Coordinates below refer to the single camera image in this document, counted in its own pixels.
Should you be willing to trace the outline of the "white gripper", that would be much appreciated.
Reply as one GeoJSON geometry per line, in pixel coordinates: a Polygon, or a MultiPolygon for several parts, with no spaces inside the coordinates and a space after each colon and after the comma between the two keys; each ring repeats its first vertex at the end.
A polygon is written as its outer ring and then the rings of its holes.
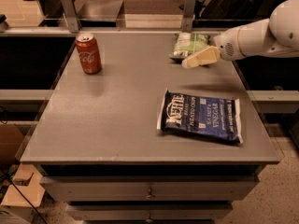
{"type": "Polygon", "coordinates": [[[185,69],[216,63],[220,57],[226,61],[242,58],[238,46],[239,27],[229,29],[214,37],[215,46],[207,46],[188,56],[181,63],[185,69]]]}

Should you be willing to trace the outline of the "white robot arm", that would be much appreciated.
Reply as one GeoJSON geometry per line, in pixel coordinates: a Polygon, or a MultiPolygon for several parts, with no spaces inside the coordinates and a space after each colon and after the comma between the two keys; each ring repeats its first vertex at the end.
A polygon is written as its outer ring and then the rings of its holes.
{"type": "Polygon", "coordinates": [[[196,51],[182,61],[185,69],[252,56],[293,58],[299,55],[299,0],[287,0],[264,19],[226,30],[214,46],[196,51]]]}

